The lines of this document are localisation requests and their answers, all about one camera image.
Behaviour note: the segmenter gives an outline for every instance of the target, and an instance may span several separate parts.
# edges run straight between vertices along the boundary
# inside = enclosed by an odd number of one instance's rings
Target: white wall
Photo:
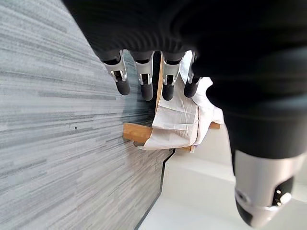
[[[293,200],[261,230],[307,229],[306,163]],[[210,130],[195,153],[177,150],[166,163],[162,195],[141,230],[250,230],[239,216],[225,126]]]
[[[161,197],[139,230],[250,230],[243,223],[221,219]]]
[[[186,154],[186,151],[180,149],[176,151],[178,155]],[[209,129],[203,142],[195,148],[192,156],[206,161],[230,165],[231,152],[225,124],[221,125],[220,129]],[[297,183],[307,185],[307,160],[305,160],[295,180]]]

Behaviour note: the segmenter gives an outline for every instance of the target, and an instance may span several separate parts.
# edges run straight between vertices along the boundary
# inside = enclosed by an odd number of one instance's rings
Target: white cloth
[[[186,52],[180,65],[179,73],[184,83],[187,82],[190,63],[192,60],[192,52]],[[209,77],[204,77],[200,80],[196,94],[192,97],[192,100],[197,104],[199,108],[199,126],[198,134],[194,145],[201,144],[204,139],[210,123],[213,121],[218,124],[224,123],[223,112],[220,108],[215,107],[208,100],[206,96],[206,90],[212,85],[212,81]]]
[[[153,120],[153,131],[143,146],[144,150],[181,148],[192,145],[197,138],[198,106],[184,96],[184,83],[178,77],[174,97],[161,97]]]
[[[160,98],[153,120],[153,131],[143,146],[144,150],[181,148],[199,145],[204,139],[212,121],[222,124],[222,110],[210,103],[206,90],[212,85],[210,78],[203,78],[192,98],[184,96],[192,52],[188,51],[177,78],[174,97],[170,101]]]

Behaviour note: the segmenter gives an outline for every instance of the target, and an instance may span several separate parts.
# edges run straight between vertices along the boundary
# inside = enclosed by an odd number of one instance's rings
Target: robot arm
[[[304,0],[63,0],[118,91],[129,93],[121,50],[152,97],[152,52],[164,57],[163,97],[172,98],[180,61],[197,58],[185,95],[210,76],[209,100],[224,113],[236,204],[252,227],[290,199],[307,150],[307,5]]]

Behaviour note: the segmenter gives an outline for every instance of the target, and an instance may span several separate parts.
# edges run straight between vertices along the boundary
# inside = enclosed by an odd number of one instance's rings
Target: wooden board
[[[161,60],[160,60],[160,70],[159,70],[159,80],[158,80],[158,90],[157,90],[157,100],[155,102],[155,113],[157,112],[158,109],[158,104],[161,98],[161,92],[162,92],[162,87],[163,87],[163,59],[161,55]]]
[[[157,99],[156,99],[156,105],[155,105],[155,113],[157,112],[158,109],[158,104],[161,98],[161,93],[162,93],[162,87],[163,87],[163,57],[161,57],[160,60],[160,70],[159,70],[159,80],[158,80],[158,90],[157,90]],[[123,138],[124,139],[129,139],[132,141],[139,142],[141,144],[144,144],[149,138],[150,135],[153,131],[152,127],[148,126],[142,126],[138,124],[133,124],[133,123],[124,123],[124,128],[123,128]],[[214,129],[219,129],[220,124],[211,122],[209,128],[214,128]],[[190,152],[194,151],[194,146],[187,146],[184,147],[185,149],[188,149]]]
[[[124,123],[123,128],[123,138],[133,140],[139,143],[145,143],[152,131],[153,128],[148,126],[142,126],[134,123]]]

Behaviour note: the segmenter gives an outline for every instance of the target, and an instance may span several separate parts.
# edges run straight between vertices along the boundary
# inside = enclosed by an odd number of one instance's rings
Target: black robotic finger
[[[117,87],[118,92],[121,95],[128,95],[130,93],[130,86],[129,86],[128,78],[125,81],[118,80],[116,82],[116,87]]]
[[[130,86],[122,50],[97,53],[97,55],[114,79],[118,92],[122,95],[128,95],[130,93]]]
[[[184,87],[184,95],[186,97],[192,97],[195,95],[196,91],[197,91],[198,85],[195,83],[189,83],[189,81],[187,80],[187,83]]]
[[[153,51],[147,52],[130,52],[133,59],[136,70],[139,76],[139,82],[141,85],[142,97],[146,101],[150,101],[153,98]]]
[[[191,60],[190,68],[188,72],[188,79],[184,87],[184,95],[186,97],[192,97],[195,95],[197,88],[198,88],[198,84],[200,80],[202,79],[202,77],[195,76],[191,68],[195,60],[196,60],[196,55],[195,55],[195,52],[193,52],[193,56],[192,56],[192,60]]]
[[[162,96],[169,101],[174,96],[174,86],[179,74],[180,63],[185,53],[163,52],[163,90]]]
[[[144,84],[141,85],[141,93],[142,93],[142,97],[146,100],[146,101],[150,101],[153,98],[153,85],[150,84]]]
[[[171,100],[174,96],[174,85],[163,85],[162,96],[166,101]]]

